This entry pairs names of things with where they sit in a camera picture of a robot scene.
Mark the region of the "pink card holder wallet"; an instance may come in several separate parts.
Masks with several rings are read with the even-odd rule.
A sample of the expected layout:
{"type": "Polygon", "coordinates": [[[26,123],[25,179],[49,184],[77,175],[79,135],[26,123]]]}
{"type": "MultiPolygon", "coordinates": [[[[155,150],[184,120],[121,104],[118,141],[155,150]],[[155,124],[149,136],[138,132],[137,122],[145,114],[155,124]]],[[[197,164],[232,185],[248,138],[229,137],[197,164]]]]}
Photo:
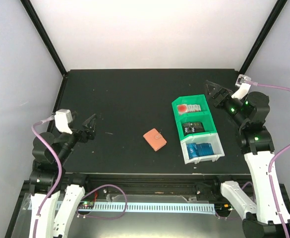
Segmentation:
{"type": "Polygon", "coordinates": [[[158,151],[159,149],[164,147],[167,143],[167,141],[155,128],[145,133],[143,135],[143,138],[153,148],[154,151],[158,151]]]}

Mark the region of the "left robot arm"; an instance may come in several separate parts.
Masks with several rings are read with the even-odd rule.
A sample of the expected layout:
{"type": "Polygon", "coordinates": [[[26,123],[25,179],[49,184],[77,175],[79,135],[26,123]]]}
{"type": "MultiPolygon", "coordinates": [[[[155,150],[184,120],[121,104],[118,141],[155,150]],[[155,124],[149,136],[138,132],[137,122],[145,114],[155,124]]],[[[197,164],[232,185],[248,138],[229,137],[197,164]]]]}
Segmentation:
{"type": "Polygon", "coordinates": [[[74,214],[82,198],[92,194],[88,176],[71,174],[60,207],[57,207],[64,179],[64,163],[77,143],[87,143],[96,135],[96,114],[73,129],[76,113],[59,110],[32,126],[35,134],[32,173],[29,177],[31,194],[31,238],[66,238],[74,214]]]}

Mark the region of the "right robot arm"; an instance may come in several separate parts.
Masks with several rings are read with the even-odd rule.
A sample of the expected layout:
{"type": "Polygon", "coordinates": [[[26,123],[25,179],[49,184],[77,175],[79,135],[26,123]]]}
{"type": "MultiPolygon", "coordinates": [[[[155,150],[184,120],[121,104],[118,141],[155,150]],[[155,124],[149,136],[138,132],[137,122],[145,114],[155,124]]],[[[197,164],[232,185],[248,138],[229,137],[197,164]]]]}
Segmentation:
{"type": "Polygon", "coordinates": [[[224,110],[237,127],[237,141],[248,165],[254,199],[235,181],[219,182],[212,186],[212,196],[226,198],[242,219],[247,238],[290,238],[290,213],[284,203],[278,182],[275,148],[265,127],[270,112],[269,97],[249,90],[253,83],[238,80],[233,92],[207,81],[206,92],[215,108],[224,110]]]}

